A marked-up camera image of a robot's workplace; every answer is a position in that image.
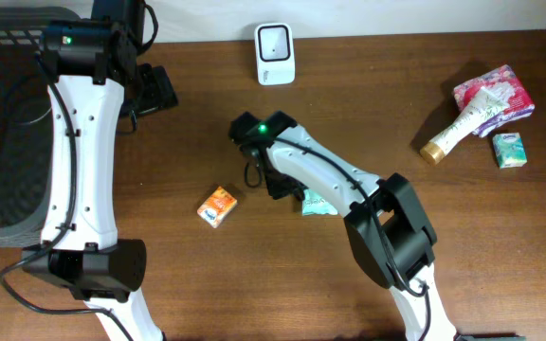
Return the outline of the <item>red purple tissue pack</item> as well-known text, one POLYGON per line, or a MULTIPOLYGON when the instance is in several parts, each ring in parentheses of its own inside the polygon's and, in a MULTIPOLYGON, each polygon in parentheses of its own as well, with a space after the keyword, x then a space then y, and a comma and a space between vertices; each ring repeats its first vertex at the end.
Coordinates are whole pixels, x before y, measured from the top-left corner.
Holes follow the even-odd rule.
POLYGON ((505 64, 454 87, 453 97, 460 111, 464 109, 482 87, 506 101, 509 107, 500 114, 487 119, 472 131, 473 135, 486 137, 493 130, 508 122, 529 117, 535 110, 534 102, 514 70, 508 64, 505 64))

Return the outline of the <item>teal Kleenex tissue pack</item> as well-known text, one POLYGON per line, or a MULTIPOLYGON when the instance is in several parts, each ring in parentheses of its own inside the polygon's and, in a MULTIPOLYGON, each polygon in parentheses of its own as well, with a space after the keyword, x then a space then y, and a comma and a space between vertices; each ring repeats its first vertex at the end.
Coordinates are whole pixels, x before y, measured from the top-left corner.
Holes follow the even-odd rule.
POLYGON ((498 134, 492 138, 492 142, 500 169, 522 167, 527 163, 519 133, 498 134))

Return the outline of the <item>orange tissue pack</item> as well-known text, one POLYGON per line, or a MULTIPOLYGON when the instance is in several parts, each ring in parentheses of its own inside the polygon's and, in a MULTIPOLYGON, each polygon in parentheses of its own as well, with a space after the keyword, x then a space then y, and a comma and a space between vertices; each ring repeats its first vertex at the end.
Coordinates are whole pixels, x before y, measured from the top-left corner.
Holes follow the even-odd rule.
POLYGON ((197 214, 212 228, 217 228, 237 204, 235 197, 218 187, 197 209, 197 214))

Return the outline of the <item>white conditioner tube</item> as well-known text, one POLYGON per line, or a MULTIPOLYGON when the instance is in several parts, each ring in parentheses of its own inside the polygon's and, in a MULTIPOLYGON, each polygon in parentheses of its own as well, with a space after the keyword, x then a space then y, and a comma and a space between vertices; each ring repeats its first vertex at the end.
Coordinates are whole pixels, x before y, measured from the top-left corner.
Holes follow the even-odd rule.
POLYGON ((458 117, 420 150, 421 156, 430 165, 437 165, 472 131, 509 108, 514 95, 515 89, 508 82, 481 87, 458 117))

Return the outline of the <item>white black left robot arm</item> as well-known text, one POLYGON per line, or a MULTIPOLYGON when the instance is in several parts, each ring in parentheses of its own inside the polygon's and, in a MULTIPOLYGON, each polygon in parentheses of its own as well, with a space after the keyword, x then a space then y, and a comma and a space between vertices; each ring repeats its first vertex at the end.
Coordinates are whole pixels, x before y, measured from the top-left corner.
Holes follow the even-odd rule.
POLYGON ((40 242, 20 264, 69 291, 113 340, 164 338, 141 290, 146 245, 118 236, 113 205, 118 121, 177 103, 164 68, 137 60, 154 18, 143 1, 97 1, 86 19, 50 23, 36 57, 53 118, 50 190, 40 242))

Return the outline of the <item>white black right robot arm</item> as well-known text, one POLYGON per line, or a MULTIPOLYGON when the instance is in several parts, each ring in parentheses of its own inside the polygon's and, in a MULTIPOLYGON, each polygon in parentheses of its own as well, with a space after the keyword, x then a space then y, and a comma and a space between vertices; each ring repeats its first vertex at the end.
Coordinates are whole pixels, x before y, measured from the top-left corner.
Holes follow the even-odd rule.
POLYGON ((278 111, 265 120, 244 112, 228 136, 254 167, 271 198, 319 194, 341 216, 353 257, 391 292, 408 340, 456 340, 434 277, 437 235, 411 183, 343 160, 278 111))

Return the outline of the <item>teal wet wipes pack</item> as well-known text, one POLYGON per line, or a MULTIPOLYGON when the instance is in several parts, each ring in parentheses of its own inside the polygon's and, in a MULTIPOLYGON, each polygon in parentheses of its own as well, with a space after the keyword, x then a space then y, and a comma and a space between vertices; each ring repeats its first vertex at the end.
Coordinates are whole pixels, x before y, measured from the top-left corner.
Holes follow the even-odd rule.
POLYGON ((337 215, 337 210, 328 203, 323 197, 311 189, 306 189, 302 201, 301 213, 303 216, 309 215, 337 215))

